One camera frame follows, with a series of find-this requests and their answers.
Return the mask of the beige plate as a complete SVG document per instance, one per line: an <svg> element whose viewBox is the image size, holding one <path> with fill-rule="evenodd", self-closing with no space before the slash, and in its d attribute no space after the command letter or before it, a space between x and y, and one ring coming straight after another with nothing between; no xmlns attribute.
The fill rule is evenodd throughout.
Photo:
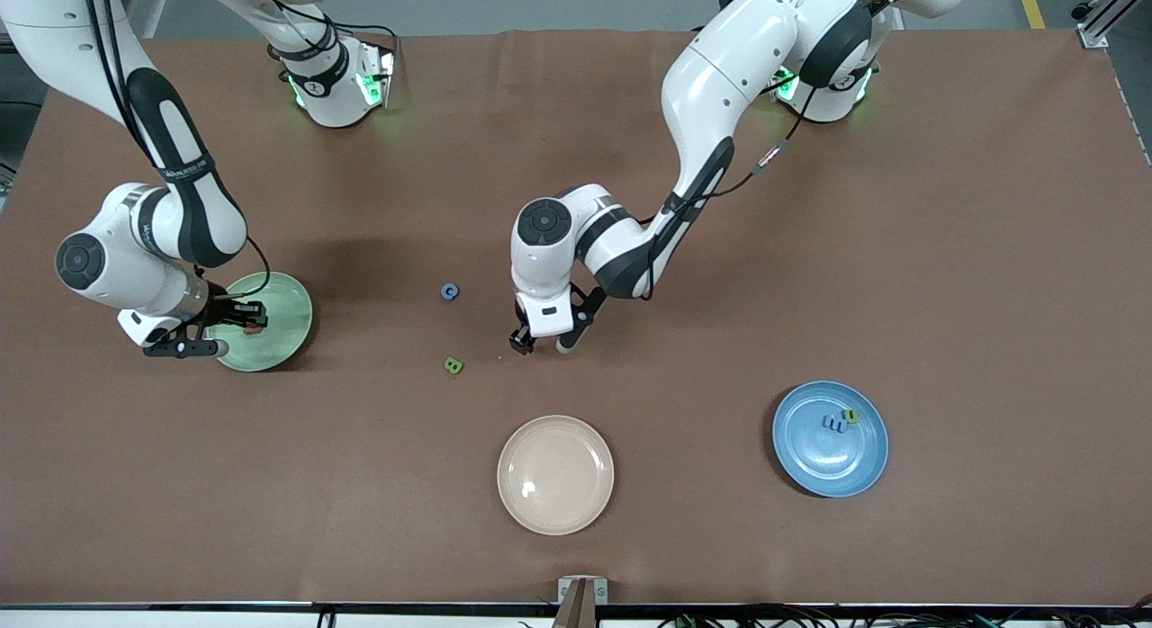
<svg viewBox="0 0 1152 628"><path fill-rule="evenodd" d="M608 508L616 466L604 436L584 419L529 419L505 442L497 489L522 528L541 536L588 529Z"/></svg>

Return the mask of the brown table cover sheet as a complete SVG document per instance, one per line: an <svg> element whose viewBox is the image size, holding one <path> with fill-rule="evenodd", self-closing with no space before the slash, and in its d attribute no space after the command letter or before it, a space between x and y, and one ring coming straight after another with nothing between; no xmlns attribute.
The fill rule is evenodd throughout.
<svg viewBox="0 0 1152 628"><path fill-rule="evenodd" d="M1073 33L890 35L851 118L711 200L653 300L609 301L571 354L510 349L516 214L584 183L662 205L687 41L410 39L408 107L346 130L293 106L263 41L149 41L314 301L306 350L264 373L147 358L60 282L61 239L156 176L51 94L0 218L0 603L535 601L571 574L622 603L1152 592L1152 167ZM778 461L776 404L810 381L879 410L867 492ZM616 466L569 536L497 489L548 415Z"/></svg>

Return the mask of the black table edge strip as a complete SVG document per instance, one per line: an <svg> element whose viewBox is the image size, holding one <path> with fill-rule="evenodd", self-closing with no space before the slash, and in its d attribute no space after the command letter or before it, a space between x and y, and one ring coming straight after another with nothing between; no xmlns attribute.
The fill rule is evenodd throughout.
<svg viewBox="0 0 1152 628"><path fill-rule="evenodd" d="M863 615L872 610L991 610L995 613L1016 610L1047 612L1052 605L990 605L990 604L888 604L888 603L793 603L793 608L844 611L849 615ZM248 611L248 610L371 610L399 611L412 615L418 610L429 610L444 615L449 610L495 612L498 610L559 610L559 601L66 601L66 603L0 603L0 610L157 610L157 611Z"/></svg>

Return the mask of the light green plate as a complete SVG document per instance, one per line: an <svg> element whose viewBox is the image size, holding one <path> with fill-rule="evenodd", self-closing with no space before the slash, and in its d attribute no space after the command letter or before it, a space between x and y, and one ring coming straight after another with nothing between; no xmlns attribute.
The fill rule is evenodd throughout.
<svg viewBox="0 0 1152 628"><path fill-rule="evenodd" d="M219 358L225 366L238 372L262 372L283 364L305 345L311 333L313 305L300 280L280 272L253 273L238 279L228 288L244 304L259 301L265 308L267 326L258 333L247 333L232 325L209 327L206 336L222 341L228 351Z"/></svg>

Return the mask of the blue plate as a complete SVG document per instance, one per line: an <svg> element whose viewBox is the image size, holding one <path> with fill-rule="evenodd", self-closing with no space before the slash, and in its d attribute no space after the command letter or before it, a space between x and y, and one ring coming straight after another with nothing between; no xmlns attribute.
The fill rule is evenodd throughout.
<svg viewBox="0 0 1152 628"><path fill-rule="evenodd" d="M826 415L861 411L858 426L836 433ZM867 492L880 481L890 455L887 426L876 407L847 383L802 383L776 404L770 440L778 462L801 489L827 499Z"/></svg>

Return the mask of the aluminium frame profile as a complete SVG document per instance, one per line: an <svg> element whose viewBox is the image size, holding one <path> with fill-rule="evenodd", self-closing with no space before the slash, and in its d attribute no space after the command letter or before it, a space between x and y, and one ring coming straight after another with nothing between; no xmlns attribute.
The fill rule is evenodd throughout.
<svg viewBox="0 0 1152 628"><path fill-rule="evenodd" d="M1084 50L1107 50L1106 35L1143 0L1087 0L1071 9Z"/></svg>
<svg viewBox="0 0 1152 628"><path fill-rule="evenodd" d="M141 40L156 38L167 0L121 0L132 28Z"/></svg>

